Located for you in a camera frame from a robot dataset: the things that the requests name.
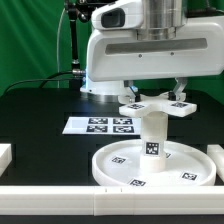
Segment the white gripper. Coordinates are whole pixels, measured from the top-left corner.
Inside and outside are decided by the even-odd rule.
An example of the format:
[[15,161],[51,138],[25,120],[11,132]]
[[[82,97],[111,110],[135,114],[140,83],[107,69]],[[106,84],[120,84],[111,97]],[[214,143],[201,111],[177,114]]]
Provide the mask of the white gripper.
[[176,78],[168,99],[184,101],[186,77],[222,71],[224,16],[190,18],[169,40],[139,41],[133,30],[96,30],[87,48],[88,77],[95,82],[125,80],[129,103],[136,98],[131,80]]

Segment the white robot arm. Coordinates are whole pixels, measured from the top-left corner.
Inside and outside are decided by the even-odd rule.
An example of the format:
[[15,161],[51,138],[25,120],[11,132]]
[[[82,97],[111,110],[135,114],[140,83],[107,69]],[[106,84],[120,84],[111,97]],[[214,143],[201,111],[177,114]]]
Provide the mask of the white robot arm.
[[185,0],[117,0],[93,11],[81,90],[135,100],[134,80],[174,78],[179,100],[192,76],[224,71],[224,16],[189,18]]

